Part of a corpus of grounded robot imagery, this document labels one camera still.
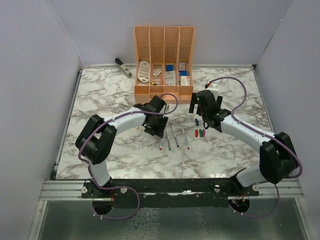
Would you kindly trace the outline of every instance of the screw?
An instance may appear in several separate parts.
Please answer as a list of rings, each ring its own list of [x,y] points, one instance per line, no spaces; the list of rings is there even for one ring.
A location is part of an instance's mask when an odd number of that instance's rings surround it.
[[[259,191],[259,186],[257,184],[252,185],[252,190],[255,192]]]
[[[81,193],[86,194],[87,192],[88,192],[88,189],[85,186],[83,186],[81,188]]]
[[[125,194],[127,192],[127,188],[125,188],[125,187],[120,188],[120,192]]]
[[[213,189],[216,193],[220,192],[220,186],[219,185],[215,185],[214,189]]]

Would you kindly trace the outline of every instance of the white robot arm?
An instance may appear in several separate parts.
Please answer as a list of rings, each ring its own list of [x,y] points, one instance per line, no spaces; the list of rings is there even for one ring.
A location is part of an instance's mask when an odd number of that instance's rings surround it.
[[[221,109],[222,99],[222,96],[215,99],[210,90],[193,93],[189,113],[193,113],[195,105],[198,105],[196,113],[202,116],[205,129],[214,128],[221,133],[234,136],[259,153],[259,165],[245,168],[231,177],[240,188],[261,182],[277,184],[298,168],[295,158],[277,143],[281,142],[294,154],[296,153],[290,137],[286,133],[267,132],[242,121],[235,115],[232,116],[229,110]],[[263,135],[257,134],[250,128],[263,133]]]
[[[166,102],[164,100],[158,96],[154,96],[150,102],[143,105],[140,103],[136,104],[130,110],[115,116],[102,118],[98,115],[93,115],[90,117],[75,142],[75,146],[79,150],[96,128],[106,121],[114,119],[104,125],[100,131],[97,132],[100,134],[100,137],[93,136],[82,151],[82,155],[89,162],[89,169],[91,170],[92,176],[100,186],[104,186],[111,179],[106,158],[111,151],[115,137],[128,129],[142,125],[146,133],[162,138],[168,118],[163,115],[154,115],[151,113],[159,113],[165,105]]]

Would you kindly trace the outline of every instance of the cardboard organizer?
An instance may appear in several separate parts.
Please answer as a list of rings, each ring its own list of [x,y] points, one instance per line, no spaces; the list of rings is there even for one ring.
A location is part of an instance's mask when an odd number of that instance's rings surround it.
[[[177,96],[179,104],[189,104],[194,91],[192,79],[192,64],[196,33],[193,26],[135,26],[134,48],[136,77],[134,86],[134,99],[136,103],[147,103],[155,95],[172,93]],[[138,79],[138,68],[141,61],[150,64],[150,81],[141,84]],[[185,63],[190,76],[190,85],[180,85],[179,63]],[[173,64],[175,70],[175,85],[166,85],[166,64]],[[161,69],[158,77],[153,76],[154,69]],[[154,80],[160,83],[152,85]],[[167,104],[176,101],[170,95],[163,96]]]

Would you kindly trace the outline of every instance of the marble surface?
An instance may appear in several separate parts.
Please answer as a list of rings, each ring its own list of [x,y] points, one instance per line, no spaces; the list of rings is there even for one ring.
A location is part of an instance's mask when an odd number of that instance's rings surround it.
[[[136,69],[130,68],[133,77],[128,79],[116,68],[84,69],[69,121],[56,179],[87,179],[87,166],[77,158],[75,141],[90,116],[112,116],[128,110],[135,104],[133,91]],[[270,131],[270,124],[250,68],[195,68],[192,71],[194,91],[204,89],[209,80],[233,76],[243,81],[247,88],[247,101],[236,114],[259,128]],[[244,92],[234,80],[219,81],[222,107],[231,110],[238,105]],[[173,125],[180,144],[175,143],[172,130],[168,129],[171,150],[163,139],[159,150],[158,137],[144,133],[144,128],[132,128],[114,140],[107,166],[113,178],[224,178],[259,162],[258,153],[234,137],[214,129],[206,130],[205,137],[195,138],[195,117],[188,113],[189,105],[181,104],[168,115],[168,126]],[[181,127],[187,135],[187,150]]]

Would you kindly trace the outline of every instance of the gray wall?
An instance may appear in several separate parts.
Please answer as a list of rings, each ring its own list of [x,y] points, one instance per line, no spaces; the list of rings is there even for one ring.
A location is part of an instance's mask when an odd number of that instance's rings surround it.
[[[277,132],[300,157],[308,210],[320,236],[320,1],[294,0],[256,72]]]
[[[2,1],[0,239],[27,239],[80,61],[43,0]]]
[[[135,25],[195,26],[195,64],[257,64],[290,0],[47,0],[86,64],[134,63]]]

